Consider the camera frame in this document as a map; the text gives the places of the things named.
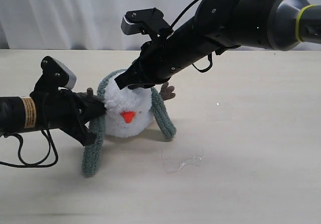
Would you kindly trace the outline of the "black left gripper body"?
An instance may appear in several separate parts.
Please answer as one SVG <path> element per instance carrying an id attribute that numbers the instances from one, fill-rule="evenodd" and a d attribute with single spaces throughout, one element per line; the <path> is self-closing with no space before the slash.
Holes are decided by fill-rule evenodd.
<path id="1" fill-rule="evenodd" d="M 32 132 L 46 129 L 60 129 L 63 120 L 77 120 L 84 125 L 90 120 L 83 120 L 80 116 L 77 92 L 67 89 L 53 92 L 33 91 L 30 97 L 34 100 L 37 110 L 36 125 Z"/>

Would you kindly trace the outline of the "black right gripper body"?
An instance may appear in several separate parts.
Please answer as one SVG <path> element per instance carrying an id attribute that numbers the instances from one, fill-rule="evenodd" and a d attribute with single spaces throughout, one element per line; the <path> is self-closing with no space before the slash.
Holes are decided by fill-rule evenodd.
<path id="1" fill-rule="evenodd" d="M 137 72 L 144 84 L 161 84 L 215 50 L 216 45 L 199 34 L 193 21 L 189 20 L 161 47 L 141 56 L 129 69 Z"/>

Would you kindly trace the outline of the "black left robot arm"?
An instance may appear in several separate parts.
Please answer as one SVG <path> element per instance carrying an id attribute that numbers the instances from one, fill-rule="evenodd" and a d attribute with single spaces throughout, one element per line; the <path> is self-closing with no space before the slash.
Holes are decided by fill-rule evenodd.
<path id="1" fill-rule="evenodd" d="M 1 135 L 59 129 L 88 146 L 94 143 L 96 134 L 86 124 L 105 111 L 101 98 L 68 89 L 33 91 L 29 97 L 1 97 Z"/>

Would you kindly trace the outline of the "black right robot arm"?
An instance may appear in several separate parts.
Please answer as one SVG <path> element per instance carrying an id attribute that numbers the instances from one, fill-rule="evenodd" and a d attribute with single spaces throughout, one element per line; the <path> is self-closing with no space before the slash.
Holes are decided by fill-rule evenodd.
<path id="1" fill-rule="evenodd" d="M 116 84 L 150 88 L 204 57 L 241 46 L 289 51 L 302 42 L 319 44 L 320 6 L 308 0 L 202 0 L 178 29 L 157 8 L 127 12 L 121 29 L 150 40 Z"/>

